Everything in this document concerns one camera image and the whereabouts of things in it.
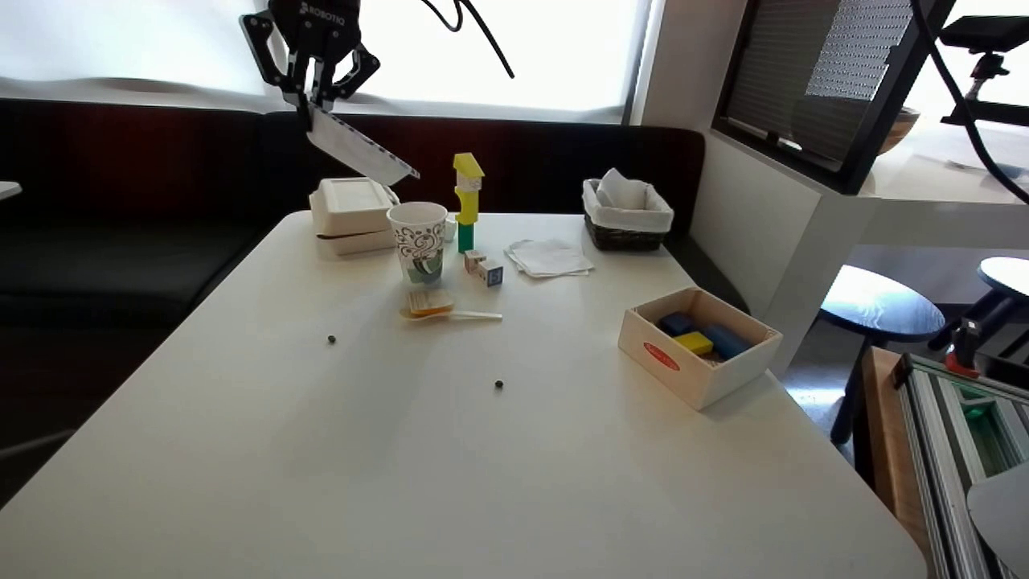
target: paper cup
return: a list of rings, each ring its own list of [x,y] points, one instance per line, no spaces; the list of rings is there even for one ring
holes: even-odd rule
[[[404,280],[413,286],[436,282],[442,278],[448,206],[397,202],[386,219]]]

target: red label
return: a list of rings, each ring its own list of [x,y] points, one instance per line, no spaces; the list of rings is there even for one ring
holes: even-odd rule
[[[644,341],[644,350],[646,350],[655,363],[662,363],[662,368],[668,368],[672,375],[679,375],[675,359],[668,359],[662,348]]]

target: napkin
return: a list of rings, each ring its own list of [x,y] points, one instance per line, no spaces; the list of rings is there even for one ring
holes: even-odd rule
[[[542,238],[542,241],[514,241],[509,248],[509,260],[514,272],[535,280],[550,280],[550,278],[574,278],[587,275],[592,264],[583,259],[579,248],[558,241],[558,238]]]

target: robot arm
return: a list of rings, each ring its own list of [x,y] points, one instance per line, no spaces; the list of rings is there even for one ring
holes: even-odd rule
[[[314,63],[312,104],[348,99],[379,71],[379,58],[360,42],[360,0],[271,0],[263,14],[242,15],[252,56],[267,84],[283,92],[306,118],[307,63]],[[286,71],[277,69],[267,38],[281,32],[288,50]],[[335,69],[350,56],[350,71],[335,84]]]

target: black cable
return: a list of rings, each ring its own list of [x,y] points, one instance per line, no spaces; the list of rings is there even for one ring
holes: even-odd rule
[[[484,19],[480,15],[476,4],[474,0],[453,0],[453,23],[430,4],[430,0],[420,0],[436,19],[442,29],[449,32],[460,32],[463,29],[463,11],[474,14],[476,27],[482,29],[492,56],[502,63],[504,76],[514,79],[514,69],[510,63],[504,58],[504,50],[496,42],[492,29],[484,27]]]
[[[979,138],[979,132],[973,127],[973,115],[960,113],[960,104],[963,104],[960,86],[954,84],[954,76],[945,69],[939,50],[937,50],[939,29],[928,27],[918,0],[911,0],[911,14],[914,14],[914,23],[918,27],[918,32],[928,38],[928,58],[933,58],[945,92],[954,99],[954,110],[958,110],[954,118],[963,127],[977,160],[990,172],[994,182],[999,182],[1012,197],[1018,197],[1029,206],[1029,195],[997,168],[994,154],[987,152],[987,146],[983,146],[983,138]]]

